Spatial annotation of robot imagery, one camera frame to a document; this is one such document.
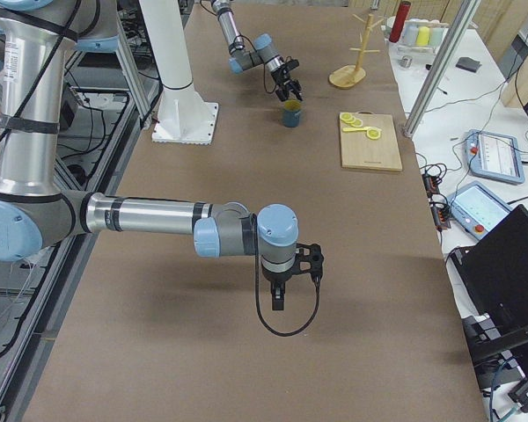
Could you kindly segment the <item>blue teach pendant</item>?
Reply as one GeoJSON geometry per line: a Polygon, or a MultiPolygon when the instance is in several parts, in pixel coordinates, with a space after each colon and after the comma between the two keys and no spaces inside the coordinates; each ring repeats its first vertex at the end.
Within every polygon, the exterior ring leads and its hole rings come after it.
{"type": "Polygon", "coordinates": [[[512,185],[525,182],[517,138],[472,129],[466,134],[466,159],[473,175],[512,185]]]}
{"type": "Polygon", "coordinates": [[[448,201],[451,216],[477,240],[512,211],[510,205],[478,181],[463,186],[451,194],[448,201]]]}

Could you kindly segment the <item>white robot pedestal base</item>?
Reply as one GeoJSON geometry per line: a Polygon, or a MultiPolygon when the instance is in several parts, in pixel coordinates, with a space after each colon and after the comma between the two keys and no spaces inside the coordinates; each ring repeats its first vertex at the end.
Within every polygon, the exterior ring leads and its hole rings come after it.
{"type": "Polygon", "coordinates": [[[204,101],[194,87],[178,3],[145,1],[142,11],[163,85],[152,140],[211,144],[218,104],[204,101]]]}

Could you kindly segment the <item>blue mug yellow inside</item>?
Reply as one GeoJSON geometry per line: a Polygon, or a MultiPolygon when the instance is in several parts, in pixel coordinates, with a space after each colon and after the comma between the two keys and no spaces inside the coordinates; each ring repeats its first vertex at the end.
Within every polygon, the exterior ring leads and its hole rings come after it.
{"type": "Polygon", "coordinates": [[[302,105],[295,99],[286,100],[282,109],[282,124],[288,128],[298,127],[301,120],[302,105]]]}

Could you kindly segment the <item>yellow cup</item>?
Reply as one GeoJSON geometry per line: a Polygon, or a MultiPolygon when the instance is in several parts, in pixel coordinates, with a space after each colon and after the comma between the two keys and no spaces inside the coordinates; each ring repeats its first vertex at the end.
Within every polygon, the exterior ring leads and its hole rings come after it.
{"type": "Polygon", "coordinates": [[[415,45],[417,47],[426,47],[429,44],[430,28],[428,26],[419,26],[415,45]]]}

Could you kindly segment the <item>small black pad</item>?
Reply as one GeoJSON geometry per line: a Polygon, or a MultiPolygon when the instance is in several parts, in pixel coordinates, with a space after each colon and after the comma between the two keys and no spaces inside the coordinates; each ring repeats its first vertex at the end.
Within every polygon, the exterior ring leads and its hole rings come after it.
{"type": "Polygon", "coordinates": [[[481,62],[470,57],[460,57],[456,63],[458,69],[466,70],[468,72],[476,73],[481,67],[481,62]]]}

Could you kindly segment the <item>small metal cup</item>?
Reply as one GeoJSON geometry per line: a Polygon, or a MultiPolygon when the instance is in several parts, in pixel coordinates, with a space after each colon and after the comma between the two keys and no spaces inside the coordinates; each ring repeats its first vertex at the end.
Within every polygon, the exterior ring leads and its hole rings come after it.
{"type": "Polygon", "coordinates": [[[399,64],[401,68],[408,69],[412,64],[413,58],[409,55],[404,55],[400,58],[399,64]]]}

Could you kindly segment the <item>aluminium frame post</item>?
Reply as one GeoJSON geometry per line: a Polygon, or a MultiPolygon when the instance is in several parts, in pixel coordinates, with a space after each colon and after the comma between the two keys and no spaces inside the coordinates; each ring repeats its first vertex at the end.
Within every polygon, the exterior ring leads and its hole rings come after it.
{"type": "Polygon", "coordinates": [[[464,0],[458,10],[457,16],[453,19],[443,43],[436,54],[419,94],[414,102],[413,108],[407,118],[402,131],[406,138],[412,138],[414,132],[419,127],[423,114],[426,113],[429,102],[433,98],[440,81],[444,76],[451,58],[453,57],[463,35],[480,6],[480,0],[464,0]]]}

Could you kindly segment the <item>yellow plastic knife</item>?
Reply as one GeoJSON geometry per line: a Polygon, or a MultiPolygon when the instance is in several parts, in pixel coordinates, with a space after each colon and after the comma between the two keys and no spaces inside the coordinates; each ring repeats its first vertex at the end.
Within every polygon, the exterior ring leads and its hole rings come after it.
{"type": "Polygon", "coordinates": [[[356,131],[365,131],[365,132],[377,132],[377,127],[343,127],[342,132],[356,132],[356,131]]]}

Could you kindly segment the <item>blue teach pendant near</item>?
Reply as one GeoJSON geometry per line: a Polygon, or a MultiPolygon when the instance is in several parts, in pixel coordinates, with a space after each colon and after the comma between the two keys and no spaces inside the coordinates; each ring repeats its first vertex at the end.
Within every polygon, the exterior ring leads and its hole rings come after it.
{"type": "Polygon", "coordinates": [[[510,205],[478,181],[463,186],[451,194],[448,201],[451,216],[477,240],[512,211],[510,205]]]}

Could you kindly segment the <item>blue teach pendant far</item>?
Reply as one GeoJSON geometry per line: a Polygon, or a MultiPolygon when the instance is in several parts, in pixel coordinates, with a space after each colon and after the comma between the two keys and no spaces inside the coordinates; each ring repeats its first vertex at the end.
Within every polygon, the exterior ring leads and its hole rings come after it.
{"type": "Polygon", "coordinates": [[[473,175],[512,185],[525,182],[517,138],[472,129],[466,134],[466,159],[473,175]]]}

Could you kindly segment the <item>black laptop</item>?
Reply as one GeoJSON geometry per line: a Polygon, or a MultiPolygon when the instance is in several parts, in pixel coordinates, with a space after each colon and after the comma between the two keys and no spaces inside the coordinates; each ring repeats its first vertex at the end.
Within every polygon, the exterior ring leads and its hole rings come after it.
{"type": "Polygon", "coordinates": [[[476,245],[451,255],[478,312],[504,328],[528,325],[528,210],[519,205],[476,245]]]}

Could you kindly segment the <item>light blue cup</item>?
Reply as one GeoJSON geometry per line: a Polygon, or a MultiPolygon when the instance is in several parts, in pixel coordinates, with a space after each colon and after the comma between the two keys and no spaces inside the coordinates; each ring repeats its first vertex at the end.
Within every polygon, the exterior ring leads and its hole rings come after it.
{"type": "Polygon", "coordinates": [[[429,29],[429,46],[440,47],[445,36],[445,28],[433,26],[429,29]]]}

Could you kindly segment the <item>grey cup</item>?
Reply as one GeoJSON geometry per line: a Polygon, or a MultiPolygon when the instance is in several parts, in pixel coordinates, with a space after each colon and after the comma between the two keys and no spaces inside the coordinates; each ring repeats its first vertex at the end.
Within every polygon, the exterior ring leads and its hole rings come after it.
{"type": "Polygon", "coordinates": [[[402,43],[406,46],[414,46],[419,33],[419,27],[415,23],[405,25],[402,43]]]}

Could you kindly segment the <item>wooden cup rack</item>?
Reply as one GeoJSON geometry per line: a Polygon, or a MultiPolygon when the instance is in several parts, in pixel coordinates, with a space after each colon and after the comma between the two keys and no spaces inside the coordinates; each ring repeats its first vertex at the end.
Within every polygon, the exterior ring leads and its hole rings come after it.
{"type": "Polygon", "coordinates": [[[361,18],[354,14],[354,18],[364,24],[363,32],[360,33],[359,47],[352,47],[350,50],[357,53],[356,62],[354,64],[345,65],[328,77],[328,82],[338,89],[351,89],[359,84],[366,76],[366,71],[363,68],[363,59],[367,54],[378,53],[379,49],[368,49],[371,31],[383,22],[383,19],[374,20],[374,15],[369,13],[367,18],[361,18]]]}

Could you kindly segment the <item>lemon slice front left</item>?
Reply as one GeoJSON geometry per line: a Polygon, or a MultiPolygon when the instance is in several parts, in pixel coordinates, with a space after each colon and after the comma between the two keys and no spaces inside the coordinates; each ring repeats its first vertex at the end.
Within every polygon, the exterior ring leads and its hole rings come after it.
{"type": "Polygon", "coordinates": [[[365,132],[366,136],[371,140],[378,140],[382,134],[381,129],[378,127],[368,127],[365,132]]]}

